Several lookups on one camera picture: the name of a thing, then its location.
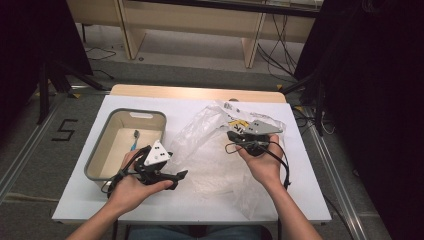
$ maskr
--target white bracket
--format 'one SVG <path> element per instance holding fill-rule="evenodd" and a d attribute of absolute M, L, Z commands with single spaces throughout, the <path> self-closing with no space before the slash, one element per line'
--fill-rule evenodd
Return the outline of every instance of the white bracket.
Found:
<path fill-rule="evenodd" d="M 259 120 L 253 121 L 244 130 L 244 133 L 253 134 L 253 135 L 263 135 L 263 134 L 280 133 L 280 132 L 283 132 L 283 130 Z"/>
<path fill-rule="evenodd" d="M 152 149 L 147 155 L 146 161 L 144 161 L 145 166 L 150 166 L 153 164 L 165 162 L 171 159 L 171 155 L 166 151 L 166 149 L 162 146 L 162 144 L 157 140 Z"/>

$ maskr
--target gray carpet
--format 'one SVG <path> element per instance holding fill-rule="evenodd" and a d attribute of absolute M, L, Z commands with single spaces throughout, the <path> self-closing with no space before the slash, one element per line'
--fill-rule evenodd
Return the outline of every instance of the gray carpet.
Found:
<path fill-rule="evenodd" d="M 287 81 L 278 80 L 268 74 L 235 73 L 217 70 L 193 69 L 182 67 L 153 66 L 143 64 L 113 63 L 92 61 L 92 68 L 106 71 L 113 75 L 111 80 L 104 74 L 96 72 L 99 82 L 106 86 L 116 83 L 169 85 L 188 87 L 212 87 L 227 89 L 249 89 L 275 91 L 277 84 L 289 85 Z M 83 85 L 75 79 L 71 82 Z M 73 171 L 79 154 L 85 143 L 97 111 L 103 100 L 102 95 L 83 94 L 80 98 L 67 98 L 61 105 L 54 121 L 47 130 L 30 161 L 14 184 L 11 192 L 34 197 L 50 198 L 53 202 L 37 201 L 24 198 L 7 200 L 0 205 L 0 236 L 1 239 L 64 239 L 77 226 L 55 223 L 51 220 L 55 207 L 54 200 L 59 199 Z M 286 96 L 292 104 L 298 103 L 299 93 Z M 0 170 L 4 173 L 25 143 L 38 117 L 38 99 L 32 98 L 23 110 L 16 124 L 10 131 L 7 141 L 3 141 L 0 153 Z M 52 141 L 53 138 L 66 137 L 57 129 L 64 119 L 76 119 L 77 122 L 65 126 L 75 130 L 70 141 Z M 319 185 L 325 194 L 338 208 L 331 183 L 315 143 L 309 130 L 303 135 L 304 143 L 311 159 Z M 380 218 L 370 202 L 360 178 L 352 174 L 353 166 L 343 150 L 337 133 L 326 135 L 325 140 L 336 161 L 340 175 L 361 215 L 365 230 L 370 239 L 390 239 Z M 340 218 L 334 215 L 334 220 L 326 225 L 316 226 L 324 239 L 349 239 L 348 232 Z M 122 239 L 123 226 L 120 227 Z M 108 232 L 104 239 L 110 239 Z"/>

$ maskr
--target clear plastic bag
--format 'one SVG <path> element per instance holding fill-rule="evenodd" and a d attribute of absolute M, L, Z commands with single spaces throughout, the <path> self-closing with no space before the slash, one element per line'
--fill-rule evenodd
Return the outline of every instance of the clear plastic bag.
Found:
<path fill-rule="evenodd" d="M 242 132 L 245 123 L 254 120 L 283 129 L 283 133 L 286 129 L 284 123 L 266 115 L 242 111 L 230 103 L 216 101 L 177 134 L 169 149 L 173 152 L 172 159 L 164 170 L 172 173 L 188 170 L 195 191 L 206 197 L 233 192 L 234 203 L 250 219 L 260 196 L 267 193 L 253 178 L 239 154 L 228 154 L 225 146 L 231 143 L 227 131 Z"/>

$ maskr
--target black cable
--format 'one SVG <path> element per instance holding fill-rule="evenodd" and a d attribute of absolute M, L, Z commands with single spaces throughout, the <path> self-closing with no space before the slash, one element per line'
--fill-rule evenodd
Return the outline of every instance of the black cable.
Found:
<path fill-rule="evenodd" d="M 116 55 L 116 52 L 114 52 L 114 51 L 109 51 L 109 50 L 105 50 L 105 49 L 98 48 L 98 47 L 93 47 L 93 48 L 91 48 L 91 49 L 89 49 L 89 50 L 87 50 L 87 51 L 85 51 L 85 52 L 86 52 L 86 53 L 88 53 L 88 52 L 91 52 L 91 51 L 92 51 L 92 50 L 94 50 L 94 49 L 98 49 L 98 50 L 102 50 L 102 51 L 104 51 L 104 52 L 111 53 L 111 55 L 106 56 L 106 57 L 101 57 L 101 58 L 88 58 L 88 59 L 90 59 L 90 60 L 103 60 L 103 59 L 110 58 L 110 57 L 112 57 L 112 56 L 115 56 L 115 55 Z"/>
<path fill-rule="evenodd" d="M 289 185 L 291 184 L 290 183 L 290 169 L 289 169 L 289 161 L 288 161 L 288 159 L 287 159 L 287 155 L 286 155 L 286 153 L 285 153 L 285 151 L 284 151 L 284 149 L 280 146 L 280 144 L 278 144 L 278 143 L 276 143 L 276 142 L 273 142 L 273 141 L 269 141 L 268 142 L 268 144 L 276 144 L 280 149 L 281 149 L 281 151 L 283 152 L 283 156 L 284 156 L 284 158 L 286 159 L 286 162 L 287 163 L 285 163 L 281 158 L 279 158 L 277 155 L 275 155 L 273 152 L 271 152 L 271 151 L 269 151 L 267 148 L 265 148 L 265 147 L 263 147 L 263 146 L 261 146 L 261 145 L 259 145 L 258 144 L 258 142 L 257 141 L 252 141 L 252 142 L 243 142 L 243 143 L 229 143 L 229 144 L 227 144 L 226 146 L 225 146 L 225 151 L 228 153 L 228 154 L 231 154 L 231 153 L 235 153 L 235 152 L 237 152 L 237 151 L 239 151 L 239 150 L 235 150 L 235 151 L 232 151 L 232 152 L 228 152 L 228 150 L 227 150 L 227 147 L 228 146 L 230 146 L 230 145 L 237 145 L 237 146 L 240 146 L 240 147 L 242 147 L 243 149 L 245 149 L 246 150 L 246 146 L 250 146 L 250 145 L 256 145 L 256 147 L 258 147 L 258 148 L 260 148 L 260 149 L 262 149 L 265 153 L 268 153 L 269 155 L 271 155 L 273 158 L 275 158 L 278 162 L 280 162 L 281 163 L 281 165 L 283 165 L 283 167 L 284 167 L 284 169 L 286 170 L 286 178 L 284 179 L 284 188 L 285 189 L 287 189 L 288 187 L 289 187 Z"/>
<path fill-rule="evenodd" d="M 144 148 L 138 150 L 138 152 L 136 154 L 134 154 L 134 156 L 130 159 L 130 161 L 125 165 L 124 168 L 120 169 L 117 174 L 115 174 L 114 176 L 110 177 L 107 181 L 105 181 L 105 183 L 103 184 L 103 186 L 100 188 L 100 191 L 102 191 L 102 193 L 106 193 L 106 194 L 112 193 L 112 191 L 109 191 L 109 190 L 105 191 L 104 190 L 104 187 L 108 183 L 112 184 L 113 180 L 115 178 L 117 178 L 117 177 L 125 177 L 125 176 L 127 176 L 129 174 L 132 174 L 132 173 L 128 173 L 128 169 L 130 168 L 131 164 L 133 164 L 134 161 L 137 158 L 139 158 L 140 156 L 142 156 L 145 153 L 145 151 L 149 149 L 149 147 L 150 146 L 147 146 L 147 147 L 144 147 Z"/>
<path fill-rule="evenodd" d="M 272 75 L 272 76 L 274 76 L 274 77 L 276 77 L 275 75 L 273 75 L 272 73 L 271 73 L 271 71 L 270 71 L 270 69 L 269 69 L 269 65 L 272 65 L 272 66 L 274 66 L 274 67 L 276 67 L 276 68 L 278 68 L 278 69 L 281 69 L 281 70 L 283 70 L 285 73 L 287 73 L 288 75 L 290 75 L 291 77 L 293 77 L 294 78 L 294 75 L 292 74 L 292 73 L 290 73 L 290 71 L 288 71 L 286 68 L 284 68 L 280 63 L 278 63 L 275 59 L 273 59 L 272 57 L 271 57 L 271 55 L 270 54 L 268 54 L 268 53 L 266 53 L 265 52 L 265 50 L 262 48 L 262 46 L 260 45 L 260 44 L 258 44 L 258 49 L 260 50 L 259 51 L 259 54 L 261 55 L 261 57 L 263 57 L 263 55 L 262 54 L 264 54 L 265 55 L 265 57 L 266 58 L 268 58 L 268 60 L 267 59 L 265 59 L 264 57 L 264 60 L 268 63 L 268 72 Z"/>
<path fill-rule="evenodd" d="M 290 55 L 290 53 L 287 49 L 287 45 L 286 45 L 286 25 L 287 25 L 288 18 L 287 18 L 287 16 L 283 16 L 283 29 L 281 30 L 281 33 L 280 33 L 280 30 L 278 29 L 277 21 L 275 20 L 274 14 L 272 15 L 272 19 L 274 21 L 274 26 L 275 26 L 275 29 L 277 30 L 277 34 L 278 34 L 277 44 L 278 44 L 278 42 L 281 42 L 281 45 L 284 48 L 284 57 L 286 59 L 287 66 L 289 67 L 289 72 L 293 75 L 293 71 L 290 67 L 290 64 L 293 65 L 293 70 L 294 70 L 296 68 L 295 65 L 297 65 L 297 63 L 293 59 L 293 57 Z"/>
<path fill-rule="evenodd" d="M 325 196 L 324 194 L 322 194 L 323 196 L 324 196 L 324 199 L 325 199 L 325 201 L 327 201 L 330 205 L 331 205 L 331 207 L 334 209 L 334 211 L 337 213 L 337 215 L 339 216 L 339 218 L 340 218 L 340 220 L 342 221 L 342 223 L 343 223 L 343 225 L 346 227 L 346 229 L 347 229 L 347 231 L 348 231 L 348 233 L 349 233 L 349 235 L 350 235 L 350 237 L 351 237 L 351 239 L 353 240 L 353 239 L 355 239 L 354 237 L 353 237 L 353 234 L 352 234 L 352 232 L 350 231 L 350 228 L 349 228 L 349 226 L 347 225 L 347 222 L 346 222 L 346 219 L 340 214 L 340 212 L 339 212 L 339 210 L 336 208 L 336 206 L 330 201 L 330 199 L 327 197 L 327 196 Z"/>

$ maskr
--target person's right hand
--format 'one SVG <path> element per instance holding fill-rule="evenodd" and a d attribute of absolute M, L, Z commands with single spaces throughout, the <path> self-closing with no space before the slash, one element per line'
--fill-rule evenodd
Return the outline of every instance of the person's right hand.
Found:
<path fill-rule="evenodd" d="M 270 142 L 279 142 L 277 135 L 270 135 Z M 257 157 L 254 157 L 247 153 L 247 151 L 240 146 L 236 146 L 240 156 L 246 161 L 247 166 L 252 172 L 253 177 L 260 182 L 266 188 L 272 183 L 281 183 L 280 180 L 280 162 L 268 153 L 263 153 Z M 274 143 L 270 143 L 268 150 L 277 155 L 283 157 L 283 151 Z"/>

